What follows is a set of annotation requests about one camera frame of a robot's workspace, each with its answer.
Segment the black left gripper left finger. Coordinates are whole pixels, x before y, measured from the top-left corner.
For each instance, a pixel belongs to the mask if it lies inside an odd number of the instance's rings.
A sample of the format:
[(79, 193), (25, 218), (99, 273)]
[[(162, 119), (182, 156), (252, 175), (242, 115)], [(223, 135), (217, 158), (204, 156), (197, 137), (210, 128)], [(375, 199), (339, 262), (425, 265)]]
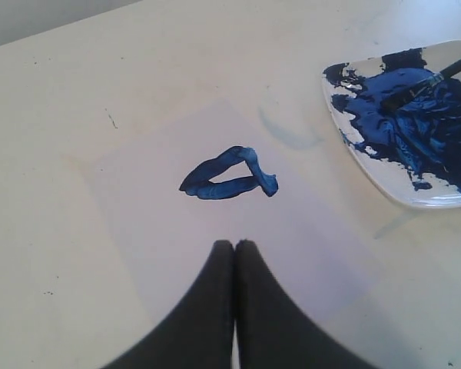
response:
[(108, 368), (231, 368), (234, 248), (214, 242), (208, 259), (174, 309)]

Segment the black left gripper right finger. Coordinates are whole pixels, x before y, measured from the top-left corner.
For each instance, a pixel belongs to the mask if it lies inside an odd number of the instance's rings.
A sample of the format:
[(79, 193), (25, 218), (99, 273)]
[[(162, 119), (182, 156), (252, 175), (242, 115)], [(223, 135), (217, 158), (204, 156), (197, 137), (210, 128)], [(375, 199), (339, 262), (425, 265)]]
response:
[(298, 308), (250, 240), (235, 247), (234, 320), (241, 368), (374, 367)]

